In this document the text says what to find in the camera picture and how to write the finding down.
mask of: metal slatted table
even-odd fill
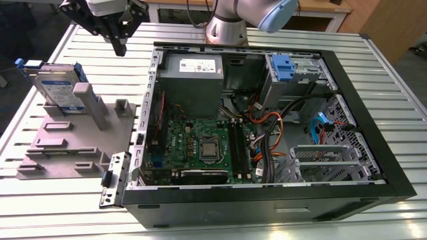
[[[0,139],[0,238],[103,239],[110,233],[153,239],[427,238],[427,111],[372,42],[356,34],[325,32],[266,34],[248,29],[246,34],[253,46],[334,51],[417,196],[340,222],[145,229],[125,209],[98,210],[98,178],[14,179],[45,115],[43,98],[31,88]],[[102,37],[70,25],[49,62],[78,61],[105,103],[126,98],[139,105],[153,41],[202,43],[202,39],[202,30],[189,25],[145,23],[127,40],[125,57],[117,57]]]

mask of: wooden cabinet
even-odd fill
[[[364,33],[393,64],[427,32],[427,0],[345,0],[340,33]]]

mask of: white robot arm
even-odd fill
[[[205,42],[221,45],[246,43],[246,25],[274,33],[286,24],[297,0],[216,0],[213,17],[205,27]]]
[[[288,22],[297,0],[216,0],[205,25],[205,42],[221,45],[246,43],[245,22],[266,33],[276,32]],[[103,37],[114,54],[126,53],[126,40],[141,22],[147,22],[147,4],[138,0],[63,0],[61,12],[91,35]],[[122,21],[129,12],[130,21]]]

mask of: expansion slot bracket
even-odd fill
[[[107,171],[101,176],[101,191],[98,208],[122,208],[121,198],[125,190],[130,163],[130,154],[119,152],[111,155]]]

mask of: green circuit board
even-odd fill
[[[254,128],[250,123],[242,124],[244,136],[253,133]],[[217,159],[201,160],[201,143],[212,142],[217,144]],[[232,154],[228,136],[228,121],[220,120],[170,120],[166,129],[165,153],[161,157],[162,169],[214,169],[228,171],[228,182],[230,184],[253,183],[256,181],[252,174],[241,178],[233,175]],[[158,185],[168,185],[169,179],[162,176],[157,179]]]

